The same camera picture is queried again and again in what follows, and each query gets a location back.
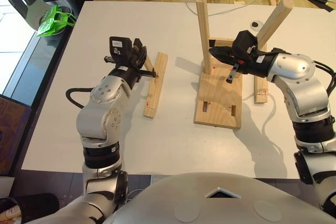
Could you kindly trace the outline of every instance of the wooden base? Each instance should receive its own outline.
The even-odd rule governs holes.
[[[239,75],[232,84],[227,83],[232,66],[216,59],[211,61],[212,73],[202,71],[200,76],[194,123],[239,129],[242,126],[243,78]]]
[[[156,72],[156,78],[152,78],[149,86],[147,100],[145,104],[144,116],[154,118],[161,94],[164,73],[166,71],[168,55],[161,52],[158,53],[154,70]]]

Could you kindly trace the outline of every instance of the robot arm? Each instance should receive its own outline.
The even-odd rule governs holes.
[[[300,179],[313,184],[321,208],[336,215],[336,137],[328,100],[332,90],[326,91],[319,82],[316,63],[309,57],[277,48],[272,52],[257,48],[257,38],[241,31],[232,48],[213,47],[210,53],[234,66],[227,82],[232,82],[235,72],[250,73],[266,77],[283,92],[300,150],[294,155]]]
[[[83,196],[80,196],[53,215],[35,220],[35,223],[103,223],[126,203],[127,173],[121,170],[119,152],[120,125],[131,90],[142,76],[155,77],[153,71],[141,70],[146,61],[146,47],[139,39],[110,37],[111,57],[105,62],[115,68],[90,92],[90,100],[82,106],[77,117],[77,131],[83,145]]]

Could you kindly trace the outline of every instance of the floor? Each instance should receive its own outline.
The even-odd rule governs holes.
[[[26,49],[34,30],[10,5],[0,0],[0,93],[2,94],[12,73]]]

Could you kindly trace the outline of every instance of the green object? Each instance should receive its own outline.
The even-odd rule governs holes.
[[[51,36],[61,32],[66,26],[74,26],[76,18],[71,13],[64,13],[62,9],[54,5],[47,10],[37,31],[37,37]]]

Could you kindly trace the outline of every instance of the white table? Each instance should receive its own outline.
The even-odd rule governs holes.
[[[209,13],[234,7],[208,5]],[[235,38],[240,30],[250,29],[253,20],[266,21],[273,8],[253,5],[210,17],[210,35]],[[268,48],[306,54],[336,68],[335,18],[336,12],[295,8],[271,37]],[[254,105],[253,77],[244,76],[243,119],[238,131],[193,124],[202,49],[197,17],[183,3],[84,4],[36,125],[23,169],[81,172],[82,146],[76,131],[79,109],[67,101],[65,92],[74,87],[94,87],[113,68],[103,61],[109,55],[110,36],[140,38],[152,62],[159,51],[169,56],[155,118],[143,117],[150,83],[150,78],[143,78],[134,87],[129,110],[122,119],[123,169],[129,174],[226,172],[298,178],[293,158],[297,151],[294,131],[282,93],[274,84],[269,85],[269,102]],[[327,86],[330,77],[320,70],[317,75]],[[88,101],[88,94],[74,97],[82,104]],[[330,101],[335,114],[335,96]]]

